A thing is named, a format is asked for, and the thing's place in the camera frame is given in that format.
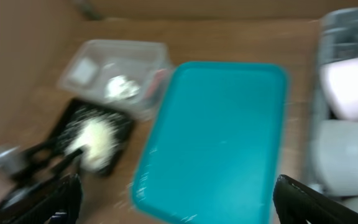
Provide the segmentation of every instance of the cardboard wall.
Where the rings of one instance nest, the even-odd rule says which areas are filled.
[[[0,135],[81,21],[69,1],[0,0]]]
[[[358,0],[89,0],[106,17],[137,19],[320,18]]]

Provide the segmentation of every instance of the white debris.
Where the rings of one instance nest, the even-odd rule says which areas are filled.
[[[140,86],[125,75],[119,75],[108,81],[105,97],[108,101],[126,100],[139,94]]]
[[[83,147],[84,154],[81,165],[84,169],[98,171],[109,164],[115,153],[118,141],[114,134],[116,127],[101,117],[89,118],[82,122],[77,137],[66,149],[69,154]]]

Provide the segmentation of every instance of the black handle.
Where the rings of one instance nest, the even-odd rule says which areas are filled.
[[[83,150],[81,148],[67,155],[61,162],[55,165],[50,171],[55,175],[60,175],[63,170],[65,170],[77,157],[82,155]]]
[[[56,143],[56,139],[48,139],[36,146],[32,146],[24,151],[27,158],[31,158],[34,154],[45,148],[50,148]]]
[[[278,177],[273,201],[281,224],[358,224],[358,213],[286,175]]]

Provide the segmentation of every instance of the black tray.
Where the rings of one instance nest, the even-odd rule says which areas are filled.
[[[78,120],[80,116],[86,116],[83,113],[79,114],[79,110],[82,111],[97,111],[97,113],[102,114],[116,114],[117,118],[109,119],[110,122],[113,122],[118,130],[116,131],[115,138],[119,141],[117,146],[116,153],[112,156],[110,163],[96,172],[100,176],[109,176],[113,171],[115,165],[121,158],[124,149],[126,147],[126,142],[131,135],[131,132],[134,127],[134,120],[131,117],[121,111],[113,110],[111,108],[106,108],[104,106],[96,105],[89,103],[80,99],[72,99],[67,106],[67,109],[63,112],[56,126],[53,128],[48,139],[57,139],[58,141],[54,144],[53,148],[57,153],[64,153],[64,149],[71,143],[72,139],[78,134],[79,128],[72,128],[72,131],[65,132],[67,125],[72,121]]]

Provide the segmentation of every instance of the wooden surface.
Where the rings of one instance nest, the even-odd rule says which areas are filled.
[[[105,17],[136,19],[320,18],[355,0],[89,0]]]
[[[55,88],[77,48],[89,39],[165,42],[175,65],[190,60],[268,62],[290,75],[287,128],[281,173],[299,178],[303,165],[308,101],[318,22],[272,21],[106,21],[85,22],[58,62],[42,77],[1,141],[31,146],[42,141],[65,109],[72,94]],[[87,176],[80,223],[158,223],[130,203],[132,176],[151,122],[140,123],[110,178]]]
[[[0,137],[81,22],[66,1],[0,0]]]

